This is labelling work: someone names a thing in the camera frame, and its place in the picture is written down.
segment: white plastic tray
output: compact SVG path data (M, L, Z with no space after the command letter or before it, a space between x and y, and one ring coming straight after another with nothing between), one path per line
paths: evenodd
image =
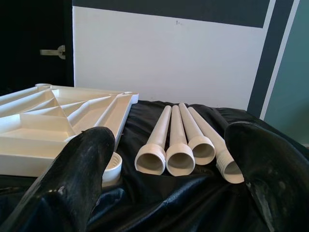
M37 85L0 96L0 174L40 176L74 136L108 127L118 145L139 95Z

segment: teal wall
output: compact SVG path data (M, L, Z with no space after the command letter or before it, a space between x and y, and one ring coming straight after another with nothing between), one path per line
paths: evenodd
M265 121L309 144L309 0L300 0Z

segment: black door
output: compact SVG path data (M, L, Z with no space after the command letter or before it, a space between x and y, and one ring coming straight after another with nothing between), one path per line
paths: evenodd
M1 5L0 94L36 83L73 86L71 1L7 0ZM61 45L66 47L65 59L40 54Z

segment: white plastic tube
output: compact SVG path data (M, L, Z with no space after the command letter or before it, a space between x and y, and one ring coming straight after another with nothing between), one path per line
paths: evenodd
M166 168L173 176L180 176L189 175L194 167L195 160L191 148L187 145L179 107L175 105L172 108Z
M195 109L189 111L205 136L209 137L216 148L217 168L225 180L238 184L244 181L241 170L227 150L224 139L203 119Z
M142 146L134 161L135 169L142 173L161 175L165 170L165 141L168 133L171 107L167 105L147 144Z
M179 104L179 109L195 163L199 165L210 163L215 157L214 145L209 138L203 135L184 103Z

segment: door handle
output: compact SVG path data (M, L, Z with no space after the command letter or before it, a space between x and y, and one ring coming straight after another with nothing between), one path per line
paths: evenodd
M66 59L66 47L65 45L61 45L57 50L49 50L49 49L41 49L41 56L59 56L61 59Z

